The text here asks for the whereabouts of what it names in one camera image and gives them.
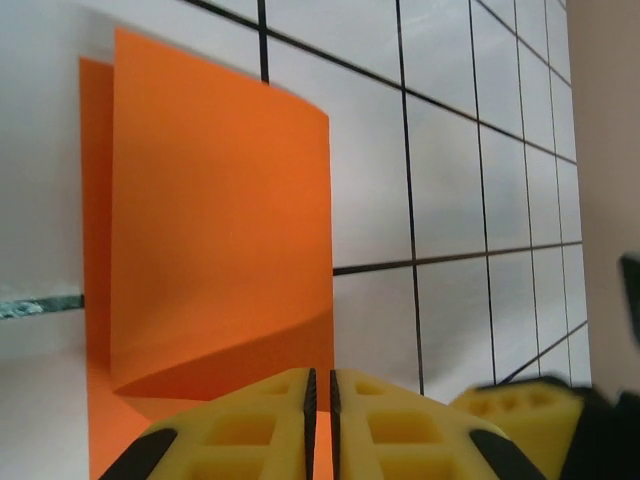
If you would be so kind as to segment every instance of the beige wall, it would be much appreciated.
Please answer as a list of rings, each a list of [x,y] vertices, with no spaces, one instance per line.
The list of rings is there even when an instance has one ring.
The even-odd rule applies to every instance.
[[[640,250],[640,1],[570,0],[568,21],[591,372],[613,395],[640,390],[617,270]]]

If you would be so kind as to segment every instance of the white grid wall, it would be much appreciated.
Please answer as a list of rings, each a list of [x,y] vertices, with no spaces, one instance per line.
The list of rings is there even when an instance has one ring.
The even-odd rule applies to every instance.
[[[0,302],[81,295],[76,62],[109,58],[115,23],[329,115],[338,367],[441,401],[522,375],[589,381],[561,0],[6,2]],[[0,319],[4,384],[52,352],[83,363],[82,323]],[[83,398],[76,380],[43,377],[39,395]]]

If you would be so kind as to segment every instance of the orange paper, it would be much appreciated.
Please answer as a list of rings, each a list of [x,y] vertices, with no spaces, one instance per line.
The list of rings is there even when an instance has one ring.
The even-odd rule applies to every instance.
[[[124,30],[80,76],[91,478],[150,421],[288,368],[319,369],[326,408],[327,117]]]

